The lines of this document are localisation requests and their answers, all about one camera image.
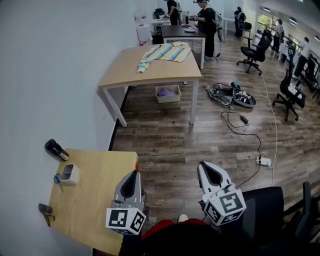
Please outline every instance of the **scissors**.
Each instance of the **scissors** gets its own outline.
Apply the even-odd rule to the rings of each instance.
[[[53,180],[54,180],[54,183],[58,184],[60,186],[60,189],[62,192],[64,192],[64,188],[62,187],[62,184],[61,184],[61,175],[59,173],[57,173],[54,177],[53,177]]]

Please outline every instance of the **shoe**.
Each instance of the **shoe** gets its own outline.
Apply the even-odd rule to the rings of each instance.
[[[185,221],[187,221],[187,220],[189,220],[188,216],[185,215],[185,214],[181,214],[181,215],[179,216],[179,218],[178,218],[178,223],[179,223],[179,222],[185,222]]]

